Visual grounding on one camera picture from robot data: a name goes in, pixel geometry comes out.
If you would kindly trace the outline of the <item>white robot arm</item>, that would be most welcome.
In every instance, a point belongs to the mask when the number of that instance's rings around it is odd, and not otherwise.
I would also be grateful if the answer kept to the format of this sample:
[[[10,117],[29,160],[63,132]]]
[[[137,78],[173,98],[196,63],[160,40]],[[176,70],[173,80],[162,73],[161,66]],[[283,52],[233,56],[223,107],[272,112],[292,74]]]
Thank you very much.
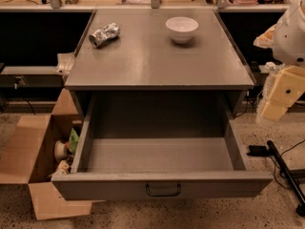
[[[305,93],[305,0],[294,0],[277,23],[254,40],[284,68],[269,73],[257,107],[259,124],[278,121]]]

